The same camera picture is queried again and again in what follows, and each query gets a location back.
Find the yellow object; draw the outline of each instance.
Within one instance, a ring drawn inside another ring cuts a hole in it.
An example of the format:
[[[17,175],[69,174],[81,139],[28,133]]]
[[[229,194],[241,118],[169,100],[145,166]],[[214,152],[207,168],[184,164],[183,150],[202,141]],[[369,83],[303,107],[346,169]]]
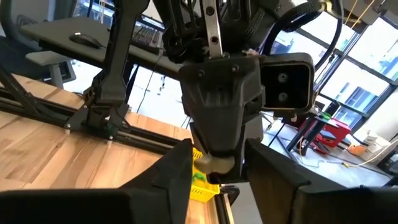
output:
[[[193,148],[193,160],[195,161],[196,159],[199,159],[202,157],[202,153],[198,151],[197,149]],[[206,177],[206,174],[200,172],[198,169],[195,168],[195,166],[192,164],[192,176],[195,174],[201,174],[204,177]],[[213,198],[216,194],[220,193],[220,186],[219,185],[214,185],[214,184],[209,184],[206,181],[201,181],[201,180],[195,180],[192,183],[191,187],[191,194],[190,194],[190,199],[192,200],[197,200],[199,202],[207,202],[211,198]]]

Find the computer keyboard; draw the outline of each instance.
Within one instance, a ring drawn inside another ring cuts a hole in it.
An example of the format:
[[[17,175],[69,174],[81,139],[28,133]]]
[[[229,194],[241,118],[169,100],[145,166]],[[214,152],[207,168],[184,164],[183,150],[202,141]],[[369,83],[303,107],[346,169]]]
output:
[[[131,39],[131,45],[153,54],[159,54],[163,48],[163,33],[147,26],[136,26]]]

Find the wooden tabletop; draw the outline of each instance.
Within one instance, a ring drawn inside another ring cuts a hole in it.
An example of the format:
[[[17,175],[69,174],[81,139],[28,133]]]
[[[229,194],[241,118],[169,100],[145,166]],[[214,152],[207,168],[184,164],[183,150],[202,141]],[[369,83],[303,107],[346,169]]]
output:
[[[36,97],[74,108],[83,104],[68,91],[16,78]],[[133,126],[173,138],[191,137],[186,129],[146,116],[130,113],[126,119]],[[108,147],[105,140],[68,135],[62,128],[0,111],[0,190],[119,187],[160,157],[116,142]],[[218,223],[214,200],[191,200],[186,223]]]

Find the white wall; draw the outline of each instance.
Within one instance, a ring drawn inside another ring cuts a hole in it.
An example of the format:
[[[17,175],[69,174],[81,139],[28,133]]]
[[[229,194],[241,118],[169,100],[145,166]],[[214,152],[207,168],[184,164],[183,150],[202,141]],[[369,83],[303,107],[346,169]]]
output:
[[[376,110],[363,128],[387,140],[398,133],[398,89]]]

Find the green object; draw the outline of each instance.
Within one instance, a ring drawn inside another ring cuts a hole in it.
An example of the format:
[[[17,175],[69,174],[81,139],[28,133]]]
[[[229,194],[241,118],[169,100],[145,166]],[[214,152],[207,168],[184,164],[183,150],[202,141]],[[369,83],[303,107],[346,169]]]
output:
[[[202,174],[195,173],[192,177],[192,183],[194,183],[196,180],[206,181],[206,177]]]
[[[328,113],[322,113],[322,117],[323,117],[323,119],[330,120],[331,115]]]

